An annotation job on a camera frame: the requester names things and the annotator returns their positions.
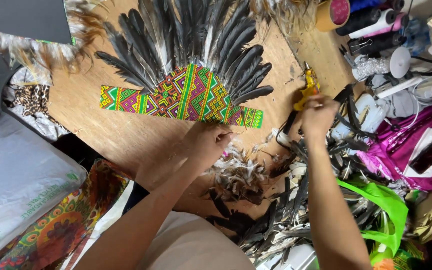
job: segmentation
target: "person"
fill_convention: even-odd
[[[302,115],[309,158],[311,236],[321,269],[369,270],[366,245],[335,180],[325,145],[338,109],[336,101],[315,95],[308,99]],[[209,222],[171,211],[234,136],[221,126],[199,134],[182,166],[108,228],[74,269],[255,269],[243,251]]]

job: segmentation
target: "geometric pattern fabric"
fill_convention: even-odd
[[[219,78],[208,68],[189,64],[176,68],[158,83],[153,94],[101,86],[99,107],[113,111],[147,114],[180,120],[260,128],[263,111],[232,106]]]

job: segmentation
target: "wooden table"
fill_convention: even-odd
[[[107,21],[117,27],[118,15],[135,7],[135,1],[119,0],[115,7],[109,7],[109,13],[98,7],[95,11],[107,17]],[[234,132],[240,133],[238,137],[242,141],[241,147],[248,150],[252,149],[254,144],[263,142],[272,128],[279,128],[283,124],[291,111],[294,93],[305,85],[304,77],[301,77],[303,71],[274,23],[271,24],[265,40],[256,37],[255,41],[264,46],[263,61],[273,64],[273,69],[261,85],[272,85],[274,92],[244,104],[246,107],[264,111],[261,129],[231,127]],[[303,45],[311,47],[310,42]],[[94,51],[115,55],[110,42],[102,38],[98,38],[89,50],[91,55]],[[307,49],[300,48],[298,53],[304,50]],[[314,52],[307,51],[308,59],[305,60],[317,68],[323,93],[335,95],[336,91],[350,81],[341,77],[340,68],[336,68],[343,61],[339,55],[330,55],[326,59],[328,63],[338,59],[332,64],[333,70],[330,70],[324,69],[323,63],[309,59]],[[135,175],[135,181],[151,191],[165,181],[185,159],[191,142],[205,124],[99,108],[101,85],[127,88],[132,85],[123,83],[123,80],[114,74],[115,69],[102,60],[94,59],[91,65],[91,61],[86,59],[83,70],[87,71],[70,76],[61,72],[53,74],[54,86],[51,87],[49,113],[105,158]],[[284,154],[283,149],[274,141],[265,151]],[[266,159],[271,166],[271,157],[267,154],[259,152],[257,157],[260,162]],[[266,183],[265,187],[269,189],[275,181]],[[201,198],[201,194],[211,186],[212,180],[209,177],[198,178],[186,190],[175,209],[200,216],[216,214],[213,203]],[[255,218],[266,211],[268,204],[267,200],[260,206],[241,201],[230,206]]]

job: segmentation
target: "forearm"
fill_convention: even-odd
[[[164,184],[107,229],[75,270],[135,269],[169,212],[198,175],[196,168],[184,163]]]
[[[361,233],[334,177],[324,142],[307,140],[309,222],[322,269],[371,269]]]

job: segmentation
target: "pink thread spool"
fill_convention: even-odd
[[[396,15],[396,20],[394,21],[394,24],[392,26],[382,28],[381,30],[367,34],[364,37],[368,38],[368,37],[372,37],[375,35],[387,33],[389,31],[398,31],[399,29],[401,29],[401,27],[408,26],[409,22],[410,22],[410,17],[407,14],[399,13],[398,15]]]

